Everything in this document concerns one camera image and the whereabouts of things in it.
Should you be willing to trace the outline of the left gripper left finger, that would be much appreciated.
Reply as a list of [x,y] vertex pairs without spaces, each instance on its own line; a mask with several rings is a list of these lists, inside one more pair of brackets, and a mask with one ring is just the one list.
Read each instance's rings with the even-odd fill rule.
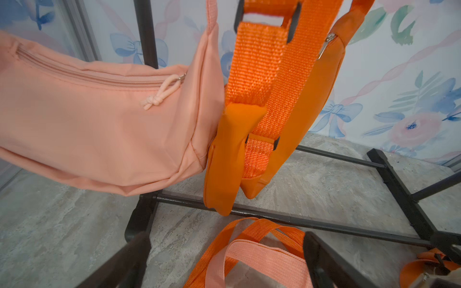
[[149,234],[141,232],[78,286],[80,288],[140,288],[150,251]]

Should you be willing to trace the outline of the orange crescent bag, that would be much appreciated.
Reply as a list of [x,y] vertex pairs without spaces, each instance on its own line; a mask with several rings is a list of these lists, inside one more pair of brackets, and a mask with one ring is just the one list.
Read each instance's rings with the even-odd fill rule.
[[[235,228],[243,220],[235,220],[229,223],[217,235],[190,273],[184,285],[186,288],[206,288],[205,275],[211,259],[235,240],[249,240],[265,246],[279,248],[304,259],[303,238],[305,233],[303,231],[289,226],[282,226],[267,219],[254,217],[249,217],[248,219],[252,220],[253,223],[245,228],[234,240],[231,239],[231,236]],[[226,262],[224,268],[225,277],[238,263],[241,262],[237,260],[228,260]]]

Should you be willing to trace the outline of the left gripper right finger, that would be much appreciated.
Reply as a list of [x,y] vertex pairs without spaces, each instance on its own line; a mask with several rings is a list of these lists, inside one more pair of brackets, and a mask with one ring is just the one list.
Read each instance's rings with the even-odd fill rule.
[[313,232],[306,232],[303,253],[315,288],[375,288],[367,277]]

